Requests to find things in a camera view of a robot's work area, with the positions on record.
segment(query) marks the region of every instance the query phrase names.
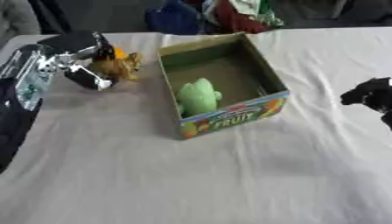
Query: box side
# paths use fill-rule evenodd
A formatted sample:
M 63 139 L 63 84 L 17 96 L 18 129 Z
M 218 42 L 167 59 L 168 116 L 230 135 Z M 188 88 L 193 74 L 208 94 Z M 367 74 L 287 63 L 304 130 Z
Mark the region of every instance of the box side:
M 281 92 L 215 113 L 183 119 L 180 131 L 185 138 L 190 138 L 273 116 L 282 110 L 288 95 L 287 91 Z
M 184 52 L 189 52 L 189 51 L 195 51 L 199 50 L 202 48 L 208 48 L 211 46 L 218 46 L 222 44 L 227 44 L 227 43 L 233 43 L 240 39 L 242 36 L 242 33 L 234 33 L 234 34 L 228 34 L 228 35 L 218 35 L 218 36 L 209 36 L 206 38 L 203 38 L 202 40 L 191 42 L 191 43 L 183 43 L 183 44 L 178 44 L 178 45 L 171 45 L 167 47 L 162 47 L 159 49 L 159 55 L 161 57 L 166 56 L 166 55 L 171 55 L 174 53 L 184 53 Z
M 162 59 L 161 59 L 160 55 L 158 55 L 158 58 L 159 58 L 159 65 L 161 66 L 162 74 L 164 76 L 164 82 L 165 82 L 165 84 L 168 87 L 169 92 L 170 92 L 171 105 L 173 106 L 173 109 L 176 111 L 176 117 L 177 117 L 178 123 L 180 123 L 182 117 L 181 117 L 181 114 L 179 113 L 179 110 L 178 110 L 178 104 L 177 104 L 176 97 L 175 97 L 175 95 L 174 95 L 174 93 L 172 91 L 172 85 L 170 84 L 170 82 L 169 82 L 169 80 L 167 78 L 166 70 L 165 70 L 165 67 L 164 67 L 164 65 L 162 63 Z
M 289 91 L 289 89 L 284 85 L 279 76 L 275 73 L 270 63 L 263 57 L 262 53 L 256 48 L 255 44 L 248 38 L 246 34 L 241 35 L 241 42 L 244 48 L 253 56 L 255 62 L 264 71 L 263 75 L 260 76 L 260 84 L 265 87 L 265 90 L 269 95 Z

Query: colorful box label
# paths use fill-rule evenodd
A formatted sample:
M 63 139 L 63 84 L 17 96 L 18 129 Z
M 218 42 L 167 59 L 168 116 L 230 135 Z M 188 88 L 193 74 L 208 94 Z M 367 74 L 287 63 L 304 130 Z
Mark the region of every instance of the colorful box label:
M 220 113 L 197 120 L 181 122 L 181 133 L 184 137 L 196 137 L 207 132 L 224 129 L 259 118 L 277 114 L 286 102 L 286 97 L 275 98 L 256 104 L 241 105 L 229 108 Z

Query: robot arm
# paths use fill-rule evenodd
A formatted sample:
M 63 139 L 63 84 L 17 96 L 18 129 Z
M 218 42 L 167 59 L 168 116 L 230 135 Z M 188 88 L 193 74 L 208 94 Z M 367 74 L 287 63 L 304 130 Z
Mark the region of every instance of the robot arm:
M 76 32 L 25 45 L 0 66 L 0 173 L 25 140 L 54 75 L 62 74 L 84 88 L 103 90 L 117 80 L 101 77 L 78 60 L 115 57 L 97 32 Z

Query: white cloth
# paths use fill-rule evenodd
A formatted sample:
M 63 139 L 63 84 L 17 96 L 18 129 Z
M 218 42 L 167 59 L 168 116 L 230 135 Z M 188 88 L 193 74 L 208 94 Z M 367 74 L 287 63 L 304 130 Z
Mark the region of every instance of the white cloth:
M 250 36 L 291 91 L 281 114 L 179 141 L 157 49 L 203 37 L 110 34 L 147 59 L 107 92 L 58 77 L 0 176 L 6 224 L 392 223 L 392 133 L 340 95 L 392 71 L 392 29 Z M 14 38 L 0 53 L 41 37 Z
M 206 20 L 214 25 L 220 25 L 218 21 L 216 21 L 215 18 L 215 8 L 217 5 L 217 0 L 206 0 L 203 3 L 203 15 L 206 18 Z
M 229 0 L 238 13 L 257 18 L 261 0 Z

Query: red fabric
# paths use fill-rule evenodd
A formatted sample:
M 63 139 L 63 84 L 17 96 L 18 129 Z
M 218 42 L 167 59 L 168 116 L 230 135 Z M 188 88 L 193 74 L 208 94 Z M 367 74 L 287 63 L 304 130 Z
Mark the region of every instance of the red fabric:
M 259 33 L 267 31 L 267 26 L 240 14 L 228 0 L 220 0 L 215 8 L 216 20 L 222 28 L 231 32 Z

